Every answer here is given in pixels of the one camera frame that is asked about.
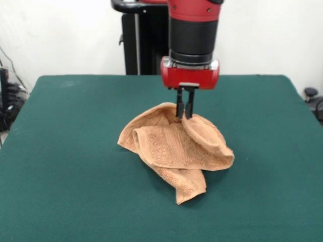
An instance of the table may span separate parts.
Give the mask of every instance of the table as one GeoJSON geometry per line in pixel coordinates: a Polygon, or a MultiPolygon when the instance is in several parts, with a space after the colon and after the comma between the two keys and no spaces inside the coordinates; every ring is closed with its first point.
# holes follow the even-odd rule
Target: table
{"type": "Polygon", "coordinates": [[[0,241],[321,241],[323,130],[284,76],[221,76],[195,113],[236,159],[183,205],[117,145],[176,92],[159,76],[45,76],[0,151],[0,241]]]}

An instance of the cable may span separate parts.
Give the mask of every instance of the cable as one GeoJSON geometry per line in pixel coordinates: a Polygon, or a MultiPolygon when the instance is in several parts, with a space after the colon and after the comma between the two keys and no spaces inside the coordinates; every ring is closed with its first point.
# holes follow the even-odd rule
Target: cable
{"type": "Polygon", "coordinates": [[[27,90],[27,87],[26,85],[23,83],[23,81],[20,79],[20,77],[18,76],[17,72],[16,72],[16,69],[15,69],[15,66],[14,66],[14,63],[13,61],[10,59],[10,57],[5,53],[5,51],[2,49],[1,45],[0,45],[0,51],[4,54],[4,56],[10,61],[11,63],[11,68],[12,68],[12,71],[13,73],[15,74],[15,76],[17,77],[18,81],[21,83],[21,85],[27,90]]]}

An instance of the black cable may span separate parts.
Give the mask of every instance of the black cable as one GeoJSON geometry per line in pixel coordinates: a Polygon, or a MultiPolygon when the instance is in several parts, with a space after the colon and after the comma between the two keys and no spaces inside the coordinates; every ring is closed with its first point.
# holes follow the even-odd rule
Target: black cable
{"type": "Polygon", "coordinates": [[[2,49],[1,45],[0,45],[0,51],[4,54],[4,56],[10,61],[11,63],[11,68],[12,68],[12,71],[13,73],[15,74],[15,76],[17,77],[18,81],[21,83],[21,85],[27,90],[27,87],[26,85],[23,83],[23,81],[20,79],[20,77],[18,76],[17,72],[16,72],[16,69],[15,69],[15,66],[14,66],[14,63],[13,61],[10,59],[10,57],[4,52],[4,50],[2,49]]]}
{"type": "Polygon", "coordinates": [[[319,105],[320,105],[321,103],[323,103],[323,98],[322,98],[320,101],[318,101],[318,103],[316,104],[316,107],[315,107],[315,116],[316,116],[316,118],[317,118],[318,120],[319,120],[318,108],[319,108],[319,105]]]}

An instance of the black knob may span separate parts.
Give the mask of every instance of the black knob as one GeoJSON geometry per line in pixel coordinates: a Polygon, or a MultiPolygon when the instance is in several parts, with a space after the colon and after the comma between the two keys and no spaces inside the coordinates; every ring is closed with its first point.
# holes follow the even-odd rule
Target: black knob
{"type": "Polygon", "coordinates": [[[304,92],[305,92],[305,95],[310,98],[312,98],[318,94],[318,91],[312,87],[305,88],[304,92]]]}

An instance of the orange towel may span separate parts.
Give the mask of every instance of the orange towel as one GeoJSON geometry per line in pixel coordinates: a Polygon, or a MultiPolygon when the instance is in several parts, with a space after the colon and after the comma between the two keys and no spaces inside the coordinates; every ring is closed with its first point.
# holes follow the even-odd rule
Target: orange towel
{"type": "Polygon", "coordinates": [[[234,154],[219,130],[205,118],[175,117],[176,105],[162,103],[130,121],[118,144],[138,154],[162,179],[176,189],[181,204],[206,192],[201,170],[232,166],[234,154]]]}

